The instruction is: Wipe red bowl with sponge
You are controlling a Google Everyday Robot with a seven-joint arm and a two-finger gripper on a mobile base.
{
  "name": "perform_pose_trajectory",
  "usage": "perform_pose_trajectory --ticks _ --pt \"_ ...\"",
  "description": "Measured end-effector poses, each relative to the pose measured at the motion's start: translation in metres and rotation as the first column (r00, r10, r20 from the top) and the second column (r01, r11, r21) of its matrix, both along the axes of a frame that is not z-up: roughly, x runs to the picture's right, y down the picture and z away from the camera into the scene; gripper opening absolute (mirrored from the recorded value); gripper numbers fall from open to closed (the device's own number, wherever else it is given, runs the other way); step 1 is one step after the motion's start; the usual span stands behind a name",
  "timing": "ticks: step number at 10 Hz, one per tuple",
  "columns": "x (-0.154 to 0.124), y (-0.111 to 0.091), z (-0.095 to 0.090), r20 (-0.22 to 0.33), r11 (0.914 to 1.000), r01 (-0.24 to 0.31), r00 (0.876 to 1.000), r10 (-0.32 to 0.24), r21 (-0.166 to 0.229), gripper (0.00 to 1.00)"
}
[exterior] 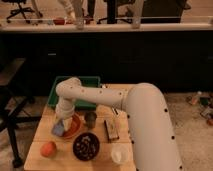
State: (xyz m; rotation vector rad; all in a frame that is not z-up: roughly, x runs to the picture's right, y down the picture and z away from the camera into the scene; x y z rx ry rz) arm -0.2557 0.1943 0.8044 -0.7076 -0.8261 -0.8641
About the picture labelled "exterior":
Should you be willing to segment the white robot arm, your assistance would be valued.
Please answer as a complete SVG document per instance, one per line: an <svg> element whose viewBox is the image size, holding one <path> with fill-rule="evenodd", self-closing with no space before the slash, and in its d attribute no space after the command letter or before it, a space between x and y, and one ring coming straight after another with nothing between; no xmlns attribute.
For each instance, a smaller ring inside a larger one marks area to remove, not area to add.
<svg viewBox="0 0 213 171"><path fill-rule="evenodd" d="M133 141L133 158L139 171L183 171L176 137L162 92L153 84L139 83L127 89L84 87L77 77L56 85L56 116L74 114L80 99L124 111Z"/></svg>

